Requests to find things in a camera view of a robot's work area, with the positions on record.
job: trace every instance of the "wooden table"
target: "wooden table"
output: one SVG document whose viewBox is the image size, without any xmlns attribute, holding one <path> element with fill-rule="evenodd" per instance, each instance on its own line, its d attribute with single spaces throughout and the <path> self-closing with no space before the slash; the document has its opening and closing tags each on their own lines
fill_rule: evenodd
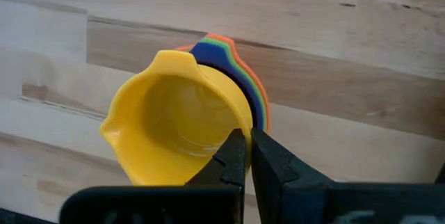
<svg viewBox="0 0 445 224">
<path fill-rule="evenodd" d="M 333 179 L 431 182 L 445 161 L 445 0 L 0 0 L 0 208 L 56 221 L 129 184 L 98 127 L 158 50 L 234 38 L 270 135 Z M 251 179 L 246 222 L 258 222 Z"/>
</svg>

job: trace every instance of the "wooden surface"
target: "wooden surface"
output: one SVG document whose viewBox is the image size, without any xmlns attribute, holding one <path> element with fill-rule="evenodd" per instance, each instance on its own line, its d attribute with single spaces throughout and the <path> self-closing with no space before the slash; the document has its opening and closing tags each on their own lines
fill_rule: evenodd
<svg viewBox="0 0 445 224">
<path fill-rule="evenodd" d="M 331 178 L 431 182 L 445 162 L 445 0 L 0 0 L 0 207 L 55 221 L 128 184 L 98 134 L 111 98 L 206 32 L 263 81 L 270 135 Z"/>
</svg>

